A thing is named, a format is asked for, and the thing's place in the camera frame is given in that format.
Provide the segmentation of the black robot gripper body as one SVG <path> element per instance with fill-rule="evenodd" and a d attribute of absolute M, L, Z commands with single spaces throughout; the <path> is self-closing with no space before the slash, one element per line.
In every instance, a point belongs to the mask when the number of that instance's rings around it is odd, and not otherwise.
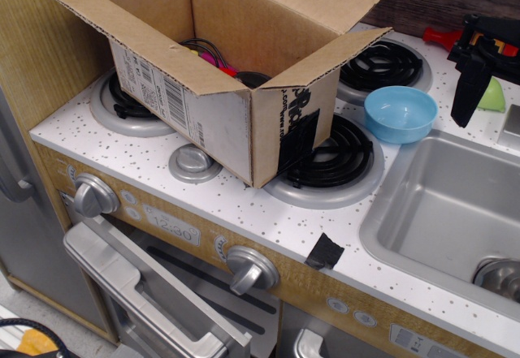
<path fill-rule="evenodd" d="M 492 75 L 501 79 L 519 78 L 519 52 L 505 53 L 505 49 L 519 50 L 519 20 L 467 14 L 463 18 L 461 37 L 449 52 L 448 60 L 462 71 L 472 55 L 491 67 Z"/>

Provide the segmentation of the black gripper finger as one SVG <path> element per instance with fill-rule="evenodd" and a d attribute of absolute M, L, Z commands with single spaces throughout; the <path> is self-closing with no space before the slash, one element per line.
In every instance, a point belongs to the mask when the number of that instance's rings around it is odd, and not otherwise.
<path fill-rule="evenodd" d="M 451 117 L 459 127 L 466 127 L 483 97 L 492 77 L 492 69 L 478 55 L 462 57 L 456 64 L 460 71 L 453 99 Z"/>

